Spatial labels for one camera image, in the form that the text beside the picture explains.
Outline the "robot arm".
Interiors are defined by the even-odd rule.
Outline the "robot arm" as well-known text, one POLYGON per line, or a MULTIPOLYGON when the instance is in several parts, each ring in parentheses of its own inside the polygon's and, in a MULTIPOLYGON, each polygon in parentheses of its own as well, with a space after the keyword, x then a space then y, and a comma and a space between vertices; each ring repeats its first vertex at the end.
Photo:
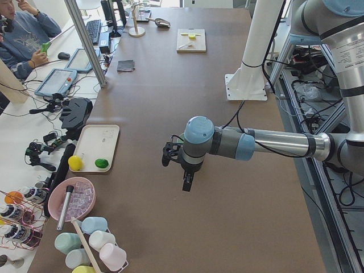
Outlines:
POLYGON ((363 2, 294 1, 289 38, 295 45, 330 48, 350 131, 313 135, 223 128, 206 117, 193 117, 177 157, 185 171, 184 191, 190 190, 206 154, 249 160, 255 151, 274 152, 334 162, 363 174, 363 2))

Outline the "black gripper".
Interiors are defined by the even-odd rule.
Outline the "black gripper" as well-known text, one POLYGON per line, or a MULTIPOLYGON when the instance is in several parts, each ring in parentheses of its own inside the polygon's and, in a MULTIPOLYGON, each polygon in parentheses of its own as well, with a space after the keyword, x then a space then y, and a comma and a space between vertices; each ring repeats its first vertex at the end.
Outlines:
POLYGON ((194 174, 195 174, 195 172, 198 172, 201 169, 202 162, 200 162, 198 164, 191 164, 188 162, 183 162, 181 164, 181 166, 184 170, 183 191, 190 192, 192 183, 193 183, 194 174))

